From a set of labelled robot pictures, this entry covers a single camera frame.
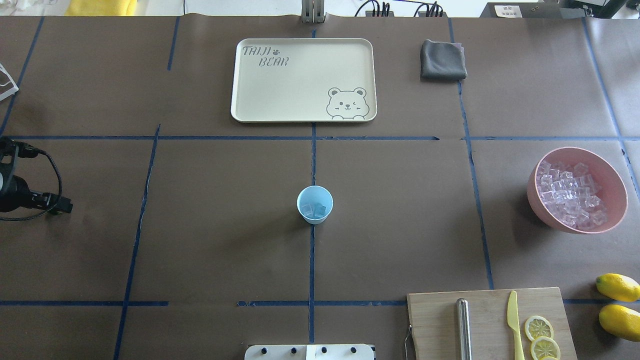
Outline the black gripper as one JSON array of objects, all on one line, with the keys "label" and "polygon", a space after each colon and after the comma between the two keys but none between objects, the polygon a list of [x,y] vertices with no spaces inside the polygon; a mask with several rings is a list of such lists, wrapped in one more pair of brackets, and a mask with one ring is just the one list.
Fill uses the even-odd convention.
[{"label": "black gripper", "polygon": [[7,136],[0,140],[1,160],[9,157],[9,162],[1,162],[1,212],[8,213],[19,208],[48,210],[48,214],[71,214],[73,202],[70,198],[57,194],[32,191],[23,178],[16,175],[19,158],[36,158],[46,152],[22,141],[14,141]]}]

